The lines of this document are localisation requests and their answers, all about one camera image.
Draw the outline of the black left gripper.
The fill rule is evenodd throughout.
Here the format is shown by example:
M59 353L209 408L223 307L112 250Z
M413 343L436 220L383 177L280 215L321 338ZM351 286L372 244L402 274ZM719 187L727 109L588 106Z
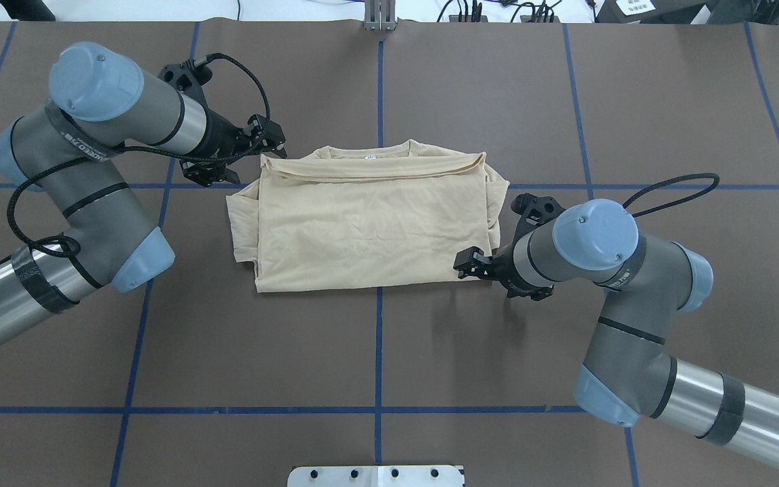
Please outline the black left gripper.
M280 124L264 115L252 115L247 126L238 127L222 115L211 114L203 141L183 156L181 170L186 179L204 187L216 183L238 185L241 184L238 173L228 166L264 152L288 157Z

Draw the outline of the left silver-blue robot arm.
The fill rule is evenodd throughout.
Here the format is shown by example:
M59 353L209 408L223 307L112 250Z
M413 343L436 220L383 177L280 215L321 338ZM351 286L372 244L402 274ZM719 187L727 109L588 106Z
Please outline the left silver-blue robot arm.
M112 160L126 152L176 158L195 184L238 184L230 164L285 157L271 108L236 126L203 92L210 62L169 64L159 75L92 41L64 49L49 98L0 134L0 172L15 191L6 208L22 242L0 262L0 346L112 285L130 292L167 271L175 253Z

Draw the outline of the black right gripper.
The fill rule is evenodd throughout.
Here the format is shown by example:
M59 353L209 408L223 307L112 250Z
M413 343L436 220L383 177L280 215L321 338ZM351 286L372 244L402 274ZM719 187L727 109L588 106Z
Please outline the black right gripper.
M505 246L493 256L486 256L479 247L470 247L456 254L452 268L458 279L497 281L507 290L507 298L542 301L554 291L554 281L541 275L533 265L528 243Z

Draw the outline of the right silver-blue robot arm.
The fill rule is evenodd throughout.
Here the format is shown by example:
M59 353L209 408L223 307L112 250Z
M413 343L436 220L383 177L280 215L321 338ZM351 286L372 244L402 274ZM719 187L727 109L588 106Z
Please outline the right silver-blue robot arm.
M779 469L779 395L665 351L677 315L710 296L714 278L704 256L646 234L606 198L566 209L525 193L511 210L519 222L510 244L491 254L461 250L452 268L532 301L574 279L604 290L573 392L582 410L624 428L655 419Z

